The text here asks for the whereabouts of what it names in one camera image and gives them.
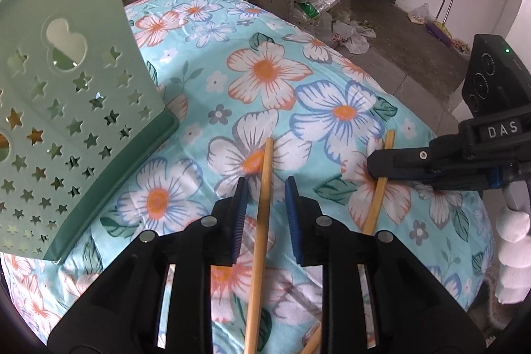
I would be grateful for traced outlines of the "white gloved hand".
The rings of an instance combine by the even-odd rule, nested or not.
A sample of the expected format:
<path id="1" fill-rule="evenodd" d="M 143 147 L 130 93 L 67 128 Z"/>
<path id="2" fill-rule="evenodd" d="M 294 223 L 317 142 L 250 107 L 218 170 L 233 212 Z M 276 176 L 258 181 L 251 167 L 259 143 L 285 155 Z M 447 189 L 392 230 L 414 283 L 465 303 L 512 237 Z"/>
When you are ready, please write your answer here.
<path id="1" fill-rule="evenodd" d="M 500 238 L 496 297 L 504 305 L 523 302 L 530 291 L 530 215 L 505 206 L 496 230 Z"/>

